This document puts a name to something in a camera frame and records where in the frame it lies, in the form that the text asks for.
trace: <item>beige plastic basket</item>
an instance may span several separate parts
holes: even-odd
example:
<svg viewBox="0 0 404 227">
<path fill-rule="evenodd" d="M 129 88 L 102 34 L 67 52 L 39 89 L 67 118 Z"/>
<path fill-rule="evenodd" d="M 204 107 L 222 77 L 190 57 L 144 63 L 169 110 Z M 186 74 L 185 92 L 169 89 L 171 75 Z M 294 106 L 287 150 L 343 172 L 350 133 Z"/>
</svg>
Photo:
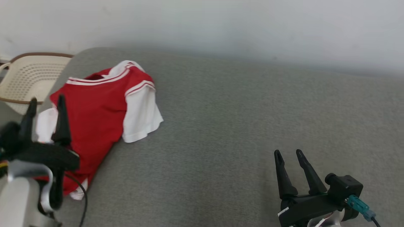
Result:
<svg viewBox="0 0 404 227">
<path fill-rule="evenodd" d="M 19 114 L 25 114 L 29 101 L 36 97 L 38 107 L 45 100 L 72 55 L 27 53 L 0 66 L 8 72 L 0 83 L 0 101 Z"/>
</svg>

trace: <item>basket rim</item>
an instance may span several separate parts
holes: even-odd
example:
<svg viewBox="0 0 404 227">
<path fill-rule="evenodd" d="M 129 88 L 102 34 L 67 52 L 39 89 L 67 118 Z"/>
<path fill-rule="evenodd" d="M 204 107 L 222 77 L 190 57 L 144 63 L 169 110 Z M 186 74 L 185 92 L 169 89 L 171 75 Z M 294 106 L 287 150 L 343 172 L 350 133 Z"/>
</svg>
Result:
<svg viewBox="0 0 404 227">
<path fill-rule="evenodd" d="M 51 53 L 51 52 L 31 52 L 31 53 L 25 53 L 18 55 L 14 57 L 13 59 L 10 60 L 10 63 L 15 62 L 16 60 L 27 57 L 27 56 L 54 56 L 54 57 L 67 57 L 67 58 L 72 58 L 73 55 L 68 55 L 68 54 L 62 54 L 62 53 Z"/>
</svg>

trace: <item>white fabric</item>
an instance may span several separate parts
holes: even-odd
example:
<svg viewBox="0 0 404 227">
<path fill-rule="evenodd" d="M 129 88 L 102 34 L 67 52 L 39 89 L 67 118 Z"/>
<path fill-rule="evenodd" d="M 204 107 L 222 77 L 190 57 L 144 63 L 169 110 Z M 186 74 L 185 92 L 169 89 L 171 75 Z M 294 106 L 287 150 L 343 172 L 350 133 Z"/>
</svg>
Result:
<svg viewBox="0 0 404 227">
<path fill-rule="evenodd" d="M 123 61 L 112 68 L 108 75 L 103 75 L 105 79 L 116 77 L 122 78 L 122 73 L 125 72 L 126 65 L 133 63 L 134 66 L 144 71 L 143 68 L 134 61 Z M 77 83 L 85 83 L 88 80 L 76 79 Z M 142 81 L 125 92 L 127 104 L 126 114 L 123 121 L 123 140 L 126 143 L 132 143 L 145 138 L 148 133 L 158 129 L 163 118 L 156 105 L 154 84 L 150 81 Z M 56 107 L 47 109 L 38 115 L 36 134 L 39 136 L 38 141 L 44 143 L 52 143 L 52 134 L 55 132 L 57 123 L 58 111 Z M 82 186 L 87 190 L 88 179 L 82 182 Z M 75 200 L 82 200 L 84 192 L 80 187 L 70 193 L 70 196 Z"/>
</svg>

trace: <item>clothing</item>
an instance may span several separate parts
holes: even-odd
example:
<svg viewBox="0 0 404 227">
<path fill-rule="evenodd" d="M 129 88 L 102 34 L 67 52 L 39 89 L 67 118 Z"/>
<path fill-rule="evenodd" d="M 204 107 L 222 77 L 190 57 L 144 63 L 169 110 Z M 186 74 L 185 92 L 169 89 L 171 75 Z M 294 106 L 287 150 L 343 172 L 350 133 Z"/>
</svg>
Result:
<svg viewBox="0 0 404 227">
<path fill-rule="evenodd" d="M 69 78 L 50 96 L 53 108 L 38 115 L 38 141 L 52 142 L 58 112 L 55 107 L 60 94 L 65 95 L 72 137 L 72 149 L 80 156 L 80 169 L 68 172 L 86 187 L 112 145 L 122 136 L 135 142 L 156 130 L 163 121 L 155 102 L 152 78 L 133 61 L 123 61 L 85 78 Z M 82 190 L 65 177 L 64 194 L 81 199 Z"/>
</svg>

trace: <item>teal connector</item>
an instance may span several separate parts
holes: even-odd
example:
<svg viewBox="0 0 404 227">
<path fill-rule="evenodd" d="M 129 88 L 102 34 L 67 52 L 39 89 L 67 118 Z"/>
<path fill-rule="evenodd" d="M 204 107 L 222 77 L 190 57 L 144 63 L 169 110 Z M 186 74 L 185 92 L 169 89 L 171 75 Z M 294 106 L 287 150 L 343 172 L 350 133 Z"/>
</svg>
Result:
<svg viewBox="0 0 404 227">
<path fill-rule="evenodd" d="M 350 195 L 348 197 L 347 204 L 354 210 L 357 210 L 359 213 L 361 213 L 366 221 L 372 221 L 372 218 L 376 217 L 376 214 L 369 209 L 369 206 L 355 195 Z"/>
</svg>

